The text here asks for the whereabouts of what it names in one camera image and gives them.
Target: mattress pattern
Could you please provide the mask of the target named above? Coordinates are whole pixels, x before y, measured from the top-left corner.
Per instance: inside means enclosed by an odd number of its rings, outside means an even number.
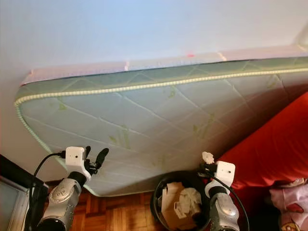
[[[308,58],[198,64],[30,83],[15,106],[46,149],[110,153],[87,188],[110,196],[154,189],[163,173],[216,156],[308,90]]]

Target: white wall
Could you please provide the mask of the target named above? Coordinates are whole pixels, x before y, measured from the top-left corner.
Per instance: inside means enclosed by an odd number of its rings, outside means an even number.
[[[46,154],[13,107],[31,69],[289,45],[307,12],[306,0],[0,0],[1,154],[32,173]],[[65,171],[50,160],[39,176]]]

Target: trash can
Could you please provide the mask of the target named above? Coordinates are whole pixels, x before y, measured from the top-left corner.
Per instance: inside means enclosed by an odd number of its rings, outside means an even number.
[[[164,219],[164,216],[161,212],[161,208],[158,206],[158,198],[162,196],[163,189],[167,186],[168,183],[172,182],[181,182],[185,188],[195,188],[201,195],[202,205],[201,214],[194,219],[196,226],[192,231],[203,231],[209,224],[209,199],[205,195],[205,185],[203,181],[197,176],[196,171],[176,171],[165,174],[157,187],[155,188],[154,193],[151,197],[151,213],[166,229],[170,229]]]

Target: black cable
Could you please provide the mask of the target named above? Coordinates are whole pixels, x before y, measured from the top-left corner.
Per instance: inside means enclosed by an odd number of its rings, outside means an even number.
[[[65,151],[61,152],[61,153],[53,153],[53,154],[49,154],[48,156],[46,156],[41,162],[40,164],[38,165],[37,169],[35,170],[33,176],[32,176],[32,179],[31,179],[31,182],[30,182],[30,188],[29,188],[29,209],[28,209],[28,212],[27,212],[27,215],[26,215],[26,220],[25,220],[25,231],[30,231],[31,230],[31,221],[32,221],[32,205],[33,205],[33,202],[32,202],[32,188],[34,186],[34,181],[35,181],[35,178],[36,178],[36,175],[40,169],[40,167],[42,167],[43,163],[49,158],[49,157],[52,157],[52,156],[60,156],[62,157],[63,155],[65,155]]]
[[[211,177],[211,178],[215,179],[216,181],[218,181],[219,183],[221,183],[222,186],[226,187],[226,188],[235,196],[236,200],[239,202],[239,204],[240,204],[240,206],[241,206],[241,208],[242,208],[242,210],[243,210],[243,212],[244,212],[244,214],[245,214],[246,223],[247,223],[247,231],[249,231],[249,220],[248,220],[248,215],[247,215],[247,213],[246,213],[246,210],[245,210],[245,208],[244,208],[244,205],[242,204],[240,198],[237,196],[237,194],[235,193],[235,191],[233,190],[233,188],[231,188],[231,187],[229,187],[228,185],[226,185],[226,184],[225,184],[224,182],[222,182],[220,179],[214,177],[213,174],[211,174],[209,171],[206,170],[205,172],[206,172],[206,174],[207,174],[209,177]]]

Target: parquet floor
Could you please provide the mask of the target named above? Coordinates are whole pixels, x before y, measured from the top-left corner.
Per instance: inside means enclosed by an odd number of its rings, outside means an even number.
[[[163,231],[150,211],[152,193],[96,197],[80,195],[70,231]]]

